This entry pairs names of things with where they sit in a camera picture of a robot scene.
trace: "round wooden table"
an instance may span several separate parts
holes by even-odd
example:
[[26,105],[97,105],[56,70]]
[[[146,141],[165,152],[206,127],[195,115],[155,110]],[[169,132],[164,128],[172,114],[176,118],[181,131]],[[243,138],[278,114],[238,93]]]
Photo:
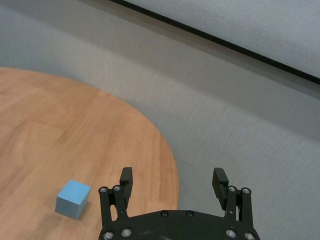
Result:
[[[119,184],[124,167],[129,216],[177,208],[173,154],[135,108],[71,79],[0,68],[0,239],[98,239],[98,189]],[[78,220],[55,212],[69,179],[91,186]]]

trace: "bolt head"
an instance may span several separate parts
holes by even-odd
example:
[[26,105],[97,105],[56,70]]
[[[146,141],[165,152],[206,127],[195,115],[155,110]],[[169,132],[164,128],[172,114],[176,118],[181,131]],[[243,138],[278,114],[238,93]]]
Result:
[[231,192],[234,192],[234,191],[236,190],[236,188],[233,187],[233,186],[230,186],[230,187],[229,187],[229,190],[230,190]]
[[129,228],[125,228],[122,230],[121,235],[122,237],[129,237],[131,235],[132,231]]
[[227,229],[225,233],[230,238],[235,238],[237,236],[236,232],[232,229]]
[[167,211],[162,211],[161,213],[162,217],[168,217],[169,213]]
[[242,189],[242,192],[244,192],[245,194],[249,194],[250,190],[248,188],[244,188],[244,189]]
[[248,240],[256,240],[255,236],[251,232],[246,232],[244,236]]
[[185,214],[190,218],[192,218],[194,216],[194,212],[193,211],[187,211]]
[[107,231],[105,234],[103,234],[104,240],[110,240],[114,237],[114,233],[112,231]]

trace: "wooden block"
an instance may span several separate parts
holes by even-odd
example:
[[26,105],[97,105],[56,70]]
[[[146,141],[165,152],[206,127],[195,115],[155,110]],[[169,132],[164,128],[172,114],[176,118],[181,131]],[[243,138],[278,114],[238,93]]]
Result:
[[78,219],[88,203],[91,187],[75,180],[69,180],[56,196],[55,211],[67,217]]

